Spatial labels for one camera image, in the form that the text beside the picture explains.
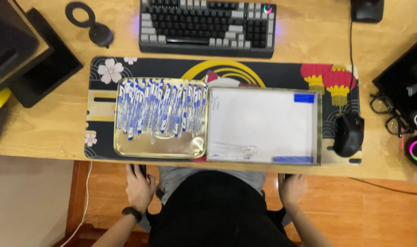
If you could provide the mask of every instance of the person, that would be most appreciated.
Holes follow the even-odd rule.
[[[332,244],[320,233],[299,207],[306,190],[304,175],[278,175],[283,209],[266,210],[262,191],[266,173],[253,171],[204,170],[159,166],[160,181],[143,176],[138,165],[126,165],[129,209],[93,247],[121,247],[137,223],[149,223],[150,246],[296,246],[281,224],[287,213],[308,247]],[[162,192],[162,209],[144,215],[154,193]]]

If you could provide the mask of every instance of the hand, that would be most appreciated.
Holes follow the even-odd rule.
[[[279,173],[279,196],[283,207],[297,206],[306,191],[304,175],[295,174],[288,179]]]
[[[146,212],[155,192],[155,177],[149,174],[147,177],[149,183],[141,173],[139,165],[134,165],[134,172],[132,172],[131,165],[126,164],[126,179],[128,180],[126,193],[129,204],[142,214]]]

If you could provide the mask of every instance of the mouse cable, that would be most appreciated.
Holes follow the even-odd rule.
[[[410,192],[410,191],[398,190],[398,189],[395,189],[395,188],[388,188],[388,187],[385,187],[385,186],[382,186],[382,185],[377,185],[377,184],[370,183],[370,182],[367,182],[367,181],[365,181],[365,180],[358,179],[358,178],[354,178],[354,177],[349,177],[349,178],[350,178],[350,179],[352,179],[352,180],[355,180],[355,181],[361,182],[361,183],[370,184],[370,185],[376,186],[376,187],[378,187],[378,188],[387,189],[387,190],[390,190],[390,191],[393,191],[393,192],[398,192],[398,193],[403,193],[403,194],[409,194],[409,195],[415,195],[415,196],[417,196],[417,193],[416,193],[416,192]]]
[[[82,216],[82,221],[80,222],[79,226],[76,228],[76,230],[74,230],[74,233],[71,235],[71,237],[69,239],[67,239],[67,241],[65,241],[65,243],[63,243],[61,246],[59,247],[64,247],[68,242],[70,242],[70,240],[74,237],[74,235],[77,233],[77,231],[79,230],[80,226],[83,225],[83,223],[85,222],[85,214],[86,214],[86,210],[88,209],[88,201],[90,199],[89,195],[88,195],[88,179],[90,179],[90,174],[91,174],[91,168],[93,167],[93,162],[90,161],[90,168],[88,169],[88,175],[86,177],[86,205],[85,205],[85,210],[83,211],[83,216]]]
[[[354,68],[354,65],[353,65],[352,27],[353,27],[353,20],[352,20],[352,14],[350,14],[350,30],[349,30],[348,45],[349,45],[349,53],[350,53],[350,64],[352,66],[352,76],[350,77],[350,84],[349,84],[350,86],[348,88],[348,97],[347,97],[350,112],[352,111],[352,95],[351,95],[352,84],[353,84],[353,77],[355,76],[354,71],[353,71],[355,68]]]

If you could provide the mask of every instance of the person's left hand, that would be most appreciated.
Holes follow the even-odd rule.
[[[155,193],[155,177],[150,174],[147,177],[149,183],[141,173],[139,165],[134,165],[134,172],[132,172],[131,165],[126,164],[126,179],[128,180],[126,193],[128,194],[129,204],[142,214],[146,212],[147,206],[151,204]]]

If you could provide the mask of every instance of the spacebar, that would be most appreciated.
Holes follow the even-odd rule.
[[[187,43],[187,44],[199,44],[199,45],[208,45],[209,38],[191,38],[191,37],[166,37],[168,43]]]

